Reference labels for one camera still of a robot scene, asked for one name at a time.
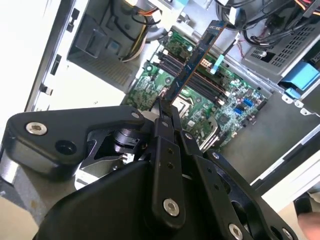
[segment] blue usb port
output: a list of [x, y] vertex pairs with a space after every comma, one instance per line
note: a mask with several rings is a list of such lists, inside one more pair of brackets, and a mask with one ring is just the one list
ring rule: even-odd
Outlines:
[[234, 111], [239, 115], [242, 115], [242, 113], [243, 113], [243, 111], [237, 107], [234, 109]]
[[247, 99], [247, 98], [243, 99], [243, 103], [245, 105], [247, 105], [248, 107], [250, 107], [250, 108], [254, 105], [254, 103], [251, 100]]

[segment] chip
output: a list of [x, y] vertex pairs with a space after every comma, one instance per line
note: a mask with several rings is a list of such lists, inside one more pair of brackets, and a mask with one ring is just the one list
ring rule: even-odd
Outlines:
[[225, 124], [227, 124], [227, 123], [229, 122], [229, 120], [230, 120], [230, 117], [228, 117], [228, 116], [225, 115], [225, 114], [222, 114], [222, 115], [219, 117], [218, 122], [219, 122], [220, 125], [225, 125]]

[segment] motherboard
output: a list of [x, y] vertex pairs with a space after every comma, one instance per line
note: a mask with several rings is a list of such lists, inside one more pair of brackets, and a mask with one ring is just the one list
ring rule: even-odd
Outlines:
[[[170, 88], [195, 44], [176, 31], [165, 39], [154, 61], [144, 71], [122, 104], [147, 111], [157, 96]], [[202, 151], [225, 146], [238, 131], [254, 124], [257, 112], [267, 100], [227, 67], [212, 75], [217, 59], [207, 54], [173, 105], [178, 108], [184, 130], [190, 132]]]

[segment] green circuit board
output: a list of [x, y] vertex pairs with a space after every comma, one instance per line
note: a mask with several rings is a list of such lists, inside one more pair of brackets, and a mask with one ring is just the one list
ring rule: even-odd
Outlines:
[[[191, 42], [181, 37], [177, 32], [164, 43], [163, 50], [184, 61], [191, 51]], [[206, 59], [214, 63], [216, 59], [207, 55]], [[175, 105], [180, 113], [183, 129], [190, 132], [199, 146], [212, 137], [213, 119], [219, 125], [219, 132], [215, 136], [218, 148], [225, 146], [237, 132], [245, 127], [249, 122], [255, 122], [255, 115], [259, 111], [259, 106], [265, 101], [263, 95], [248, 85], [242, 78], [229, 71], [225, 67], [220, 67], [215, 75], [211, 75], [208, 70], [200, 66], [197, 71], [217, 82], [228, 91], [224, 104], [213, 103], [198, 92], [185, 86], [179, 97], [175, 100]], [[152, 63], [144, 67], [144, 72], [136, 81], [129, 94], [122, 104], [131, 105], [141, 111], [147, 111], [152, 106], [156, 97], [164, 93], [172, 84], [174, 77], [159, 69]], [[244, 99], [249, 100], [252, 105], [243, 104]], [[235, 111], [237, 106], [242, 106], [242, 112]]]

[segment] yellow wire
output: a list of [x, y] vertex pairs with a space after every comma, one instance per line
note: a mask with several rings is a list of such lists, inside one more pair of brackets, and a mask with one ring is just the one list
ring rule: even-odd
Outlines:
[[133, 48], [132, 48], [132, 50], [131, 50], [130, 53], [133, 53], [134, 50], [136, 49], [138, 43], [140, 42], [140, 39], [141, 39], [142, 35], [144, 34], [144, 31], [145, 31], [146, 27], [147, 27], [146, 25], [143, 25], [143, 26], [142, 26], [141, 32], [140, 32], [137, 40], [135, 41], [135, 44], [134, 44], [134, 46], [133, 46]]
[[306, 10], [306, 7], [301, 3], [299, 2], [298, 0], [294, 0], [303, 10]]
[[[299, 0], [294, 0], [304, 11], [306, 10], [306, 7], [299, 1]], [[320, 12], [314, 11], [314, 15], [320, 16]]]

